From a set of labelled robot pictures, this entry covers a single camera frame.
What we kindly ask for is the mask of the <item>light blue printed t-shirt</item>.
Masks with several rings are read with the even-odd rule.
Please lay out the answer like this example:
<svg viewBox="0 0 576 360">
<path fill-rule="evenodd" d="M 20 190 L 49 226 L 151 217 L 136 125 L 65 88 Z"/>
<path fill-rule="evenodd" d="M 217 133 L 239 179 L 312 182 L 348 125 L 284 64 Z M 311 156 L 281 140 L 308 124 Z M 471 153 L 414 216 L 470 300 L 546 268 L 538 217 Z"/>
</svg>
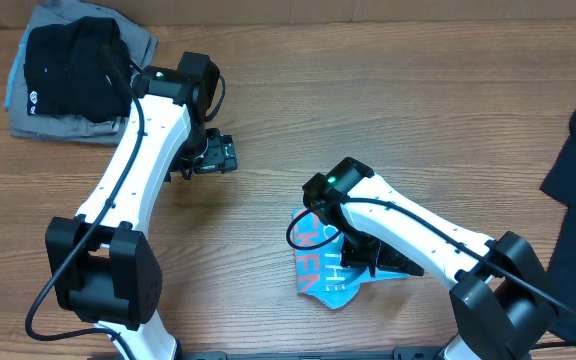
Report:
<svg viewBox="0 0 576 360">
<path fill-rule="evenodd" d="M 313 246 L 328 240 L 337 232 L 324 225 L 314 214 L 301 218 L 292 229 L 292 240 L 299 246 Z M 337 237 L 315 250 L 296 250 L 297 292 L 312 296 L 332 310 L 349 303 L 364 283 L 381 280 L 406 279 L 407 274 L 376 271 L 372 277 L 368 269 L 341 266 L 342 240 Z"/>
</svg>

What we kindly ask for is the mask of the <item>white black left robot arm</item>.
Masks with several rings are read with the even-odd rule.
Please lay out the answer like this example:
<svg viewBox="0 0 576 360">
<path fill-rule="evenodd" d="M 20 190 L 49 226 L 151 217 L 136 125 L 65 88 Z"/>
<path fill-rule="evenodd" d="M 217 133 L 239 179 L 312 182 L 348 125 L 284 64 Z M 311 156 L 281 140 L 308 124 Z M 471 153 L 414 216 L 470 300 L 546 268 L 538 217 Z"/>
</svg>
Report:
<svg viewBox="0 0 576 360">
<path fill-rule="evenodd" d="M 157 311 L 162 270 L 148 242 L 162 185 L 174 172 L 189 180 L 237 169 L 231 136 L 207 128 L 225 87 L 209 56 L 186 52 L 176 69 L 147 66 L 125 84 L 128 125 L 101 180 L 72 218 L 55 217 L 45 234 L 52 272 L 27 314 L 25 329 L 48 293 L 88 323 L 85 334 L 110 338 L 122 359 L 179 359 L 180 342 Z"/>
</svg>

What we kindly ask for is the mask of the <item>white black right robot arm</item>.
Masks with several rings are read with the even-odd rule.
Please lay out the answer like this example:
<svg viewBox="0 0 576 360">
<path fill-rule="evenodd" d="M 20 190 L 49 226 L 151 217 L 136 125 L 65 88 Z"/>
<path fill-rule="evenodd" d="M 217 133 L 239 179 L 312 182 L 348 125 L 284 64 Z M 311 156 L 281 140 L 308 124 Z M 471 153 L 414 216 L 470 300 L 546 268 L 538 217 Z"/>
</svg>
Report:
<svg viewBox="0 0 576 360">
<path fill-rule="evenodd" d="M 346 157 L 303 186 L 303 202 L 341 232 L 346 268 L 432 275 L 449 292 L 457 335 L 441 359 L 527 359 L 558 314 L 532 246 L 457 226 Z"/>
</svg>

